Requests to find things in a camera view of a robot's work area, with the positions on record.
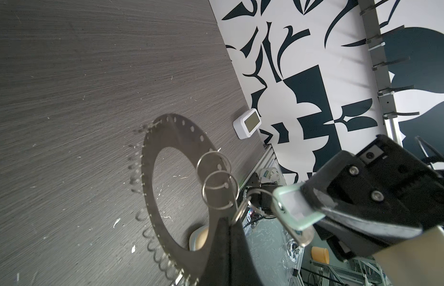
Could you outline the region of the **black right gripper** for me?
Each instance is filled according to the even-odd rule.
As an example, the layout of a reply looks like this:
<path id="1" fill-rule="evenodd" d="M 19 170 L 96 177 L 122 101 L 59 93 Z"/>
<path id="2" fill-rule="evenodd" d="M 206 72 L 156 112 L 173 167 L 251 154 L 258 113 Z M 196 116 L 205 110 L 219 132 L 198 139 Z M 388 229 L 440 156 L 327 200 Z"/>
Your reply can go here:
<path id="1" fill-rule="evenodd" d="M 444 170 L 433 170 L 386 135 L 355 156 L 340 151 L 301 187 L 313 226 L 340 260 L 372 256 L 444 225 Z"/>

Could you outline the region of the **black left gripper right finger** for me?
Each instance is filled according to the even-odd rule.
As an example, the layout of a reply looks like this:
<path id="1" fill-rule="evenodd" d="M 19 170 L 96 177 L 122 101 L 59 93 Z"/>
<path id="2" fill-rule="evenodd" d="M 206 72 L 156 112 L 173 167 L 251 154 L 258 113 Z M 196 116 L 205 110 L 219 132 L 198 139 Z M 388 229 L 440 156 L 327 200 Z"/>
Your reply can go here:
<path id="1" fill-rule="evenodd" d="M 262 286 L 255 269 L 242 224 L 230 227 L 230 285 Z"/>

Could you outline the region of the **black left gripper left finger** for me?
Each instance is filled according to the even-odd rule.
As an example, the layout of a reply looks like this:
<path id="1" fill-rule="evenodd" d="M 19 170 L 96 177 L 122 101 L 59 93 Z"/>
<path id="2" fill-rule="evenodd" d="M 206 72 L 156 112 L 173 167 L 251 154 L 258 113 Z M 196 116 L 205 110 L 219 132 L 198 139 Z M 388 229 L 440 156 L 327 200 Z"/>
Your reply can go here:
<path id="1" fill-rule="evenodd" d="M 230 250 L 230 221 L 221 218 L 217 224 L 205 270 L 199 280 L 200 286 L 231 285 Z"/>

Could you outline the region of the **single silver keyring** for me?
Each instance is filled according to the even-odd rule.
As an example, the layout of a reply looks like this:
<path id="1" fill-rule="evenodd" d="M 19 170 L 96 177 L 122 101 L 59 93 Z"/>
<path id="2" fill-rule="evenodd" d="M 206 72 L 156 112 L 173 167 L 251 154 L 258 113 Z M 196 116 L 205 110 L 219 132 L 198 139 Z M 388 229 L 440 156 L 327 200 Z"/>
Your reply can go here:
<path id="1" fill-rule="evenodd" d="M 237 222 L 242 218 L 242 216 L 248 211 L 248 208 L 254 209 L 255 212 L 260 213 L 261 216 L 267 218 L 267 219 L 275 219 L 277 216 L 275 214 L 266 214 L 264 211 L 256 207 L 252 202 L 252 196 L 253 195 L 262 195 L 266 194 L 272 198 L 272 200 L 276 200 L 273 197 L 273 194 L 261 189 L 261 188 L 252 188 L 247 192 L 246 198 L 241 202 L 241 204 L 237 207 L 237 211 L 235 212 L 235 215 L 233 216 L 233 219 L 230 222 L 231 226 L 234 226 L 237 224 Z"/>

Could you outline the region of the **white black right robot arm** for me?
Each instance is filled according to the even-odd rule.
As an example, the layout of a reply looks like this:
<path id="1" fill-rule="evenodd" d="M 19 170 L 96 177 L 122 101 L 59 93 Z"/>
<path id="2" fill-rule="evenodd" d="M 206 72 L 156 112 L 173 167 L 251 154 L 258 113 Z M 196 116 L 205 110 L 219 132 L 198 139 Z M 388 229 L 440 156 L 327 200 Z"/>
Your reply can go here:
<path id="1" fill-rule="evenodd" d="M 278 218 L 297 243 L 314 234 L 336 257 L 372 256 L 444 225 L 444 155 L 419 159 L 385 135 L 340 151 L 307 181 L 251 187 L 248 204 Z"/>

